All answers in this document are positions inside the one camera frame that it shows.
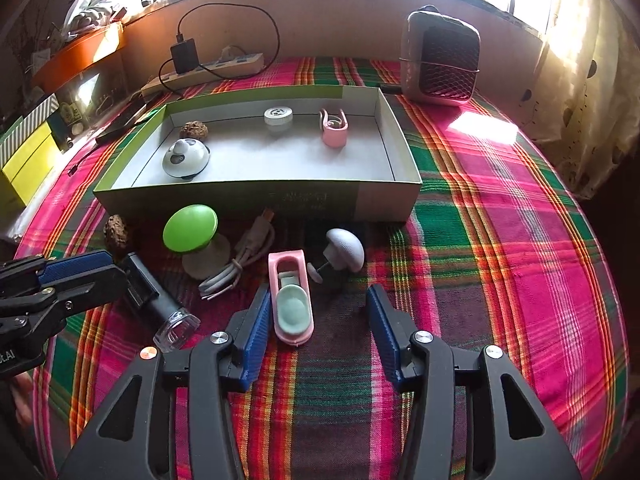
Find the person's hand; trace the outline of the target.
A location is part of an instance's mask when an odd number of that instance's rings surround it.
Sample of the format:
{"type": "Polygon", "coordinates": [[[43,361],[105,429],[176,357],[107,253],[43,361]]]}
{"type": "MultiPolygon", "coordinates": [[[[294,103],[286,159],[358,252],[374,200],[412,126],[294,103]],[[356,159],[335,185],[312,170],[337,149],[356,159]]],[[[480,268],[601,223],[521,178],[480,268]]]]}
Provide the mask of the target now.
{"type": "Polygon", "coordinates": [[[18,374],[10,380],[10,391],[15,404],[15,416],[21,427],[32,424],[32,376],[28,373],[18,374]]]}

